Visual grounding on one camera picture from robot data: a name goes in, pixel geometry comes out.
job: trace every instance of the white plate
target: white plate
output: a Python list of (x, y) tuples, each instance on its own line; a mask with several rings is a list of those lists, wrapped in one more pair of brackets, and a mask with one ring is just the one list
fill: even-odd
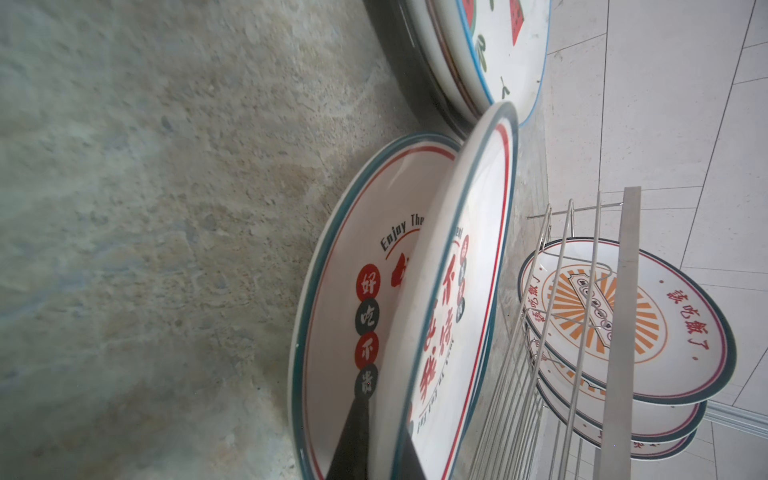
[[(538, 337), (528, 329), (528, 348), (538, 352)], [(564, 405), (570, 406), (575, 372), (555, 358), (547, 348), (543, 352), (539, 376)], [(603, 428), (605, 389), (581, 380), (576, 413), (592, 425)], [(672, 442), (682, 439), (698, 428), (707, 403), (692, 405), (654, 405), (633, 402), (632, 439), (636, 442)]]
[[(552, 394), (552, 391), (541, 382), (537, 383), (538, 392), (541, 393), (541, 397), (546, 402), (549, 409), (554, 413), (561, 422), (568, 424), (568, 407), (560, 402), (556, 396)], [(598, 427), (588, 422), (579, 422), (579, 418), (576, 418), (574, 422), (574, 432), (582, 437), (587, 442), (600, 448), (602, 446), (603, 432)], [(675, 440), (674, 442), (632, 442), (630, 447), (630, 455), (633, 460), (661, 460), (663, 458), (674, 457), (678, 453), (683, 452), (688, 445), (694, 440), (696, 431), (689, 434), (687, 437)]]
[[(584, 377), (605, 387), (611, 344), (613, 302), (616, 287), (618, 242), (600, 240), (599, 289), (594, 292), (590, 322), (601, 329), (589, 329)], [(549, 243), (538, 256), (531, 287), (522, 300), (528, 307), (545, 310), (554, 285), (554, 271), (560, 240)], [(591, 259), (592, 239), (568, 241), (566, 257)], [(518, 295), (533, 255), (523, 264), (518, 278)], [(575, 369), (589, 279), (589, 260), (563, 260), (561, 281), (555, 296), (547, 345), (563, 363)], [(544, 314), (529, 310), (528, 324), (541, 335)], [(687, 275), (643, 250), (637, 280), (637, 334), (635, 341), (634, 398), (666, 405), (698, 403), (719, 392), (733, 375), (736, 343), (725, 317), (714, 301)]]
[(430, 209), (384, 352), (379, 388), (391, 401), (373, 415), (372, 480), (397, 473), (409, 431), (425, 477), (451, 474), (479, 390), (516, 157), (515, 108), (502, 102), (480, 120)]
[(471, 124), (477, 123), (487, 105), (481, 110), (472, 100), (465, 81), (459, 76), (456, 61), (445, 40), (445, 33), (430, 15), (428, 0), (405, 0), (415, 28), (418, 43), (422, 46), (429, 67), (440, 84), (445, 96), (456, 110)]
[(372, 405), (389, 401), (376, 379), (400, 281), (457, 153), (458, 145), (439, 134), (392, 142), (352, 180), (320, 235), (288, 371), (290, 426), (304, 478), (324, 478), (355, 395)]
[(483, 111), (496, 101), (511, 101), (525, 123), (544, 76), (550, 0), (435, 3), (449, 50), (475, 104)]

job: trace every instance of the metal wire rack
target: metal wire rack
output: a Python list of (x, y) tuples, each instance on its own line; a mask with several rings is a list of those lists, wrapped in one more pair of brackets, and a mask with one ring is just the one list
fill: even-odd
[[(589, 263), (589, 284), (587, 298), (591, 299), (596, 282), (604, 277), (595, 278), (598, 274), (598, 265), (602, 270), (607, 270), (608, 275), (614, 273), (613, 269), (598, 262), (598, 239), (600, 238), (601, 209), (605, 207), (621, 206), (621, 225), (619, 229), (619, 259), (616, 269), (617, 292), (614, 305), (614, 323), (611, 332), (611, 355), (608, 363), (607, 388), (605, 396), (604, 426), (602, 430), (602, 449), (596, 449), (594, 463), (594, 478), (596, 480), (608, 480), (613, 478), (630, 478), (630, 448), (631, 448), (631, 418), (632, 395), (634, 382), (634, 330), (637, 312), (637, 260), (639, 256), (640, 242), (640, 200), (641, 189), (628, 187), (624, 190), (624, 201), (617, 204), (601, 205), (600, 193), (593, 207), (574, 208), (573, 200), (569, 200), (566, 210), (552, 212), (551, 205), (547, 206), (544, 214), (529, 217), (529, 221), (543, 219), (538, 236), (537, 249), (534, 252), (532, 264), (536, 265), (539, 255), (552, 255), (545, 252), (545, 245), (551, 239), (551, 222), (553, 216), (565, 215), (562, 241), (558, 255), (557, 269), (554, 278), (559, 278), (563, 259), (581, 260)], [(566, 257), (565, 250), (569, 238), (574, 235), (574, 213), (577, 211), (594, 210), (594, 242), (592, 258), (578, 259)], [(531, 286), (531, 278), (534, 269), (528, 271), (525, 286), (521, 290), (527, 292)], [(557, 478), (564, 480), (568, 472), (570, 460), (571, 439), (574, 432), (574, 419), (578, 403), (578, 393), (581, 379), (584, 351), (587, 335), (581, 335), (581, 345), (578, 350), (576, 373), (571, 392), (570, 407), (566, 422), (559, 422), (555, 435), (554, 446), (551, 452), (543, 452), (538, 444), (539, 432), (542, 424), (542, 416), (548, 408), (546, 402), (537, 390), (538, 371), (544, 358), (547, 329), (552, 317), (560, 317), (552, 312), (555, 294), (558, 291), (558, 282), (554, 282), (546, 309), (535, 309), (526, 306), (523, 301), (512, 317), (512, 334), (498, 381), (495, 385), (488, 416), (482, 428), (478, 448), (469, 469), (469, 480), (481, 480), (486, 478), (510, 478), (514, 480), (532, 478), (536, 465), (544, 463), (536, 462), (538, 456), (546, 459), (551, 455), (549, 472), (539, 478)], [(587, 328), (600, 328), (589, 323), (589, 315), (584, 307), (584, 318), (581, 323), (582, 331)], [(530, 312), (538, 312), (544, 316), (541, 330), (543, 341), (532, 344), (529, 347), (526, 330), (525, 316)], [(560, 443), (563, 423), (564, 435)], [(578, 437), (578, 453), (575, 465), (572, 466), (574, 478), (578, 478), (581, 467), (581, 450), (583, 439)]]

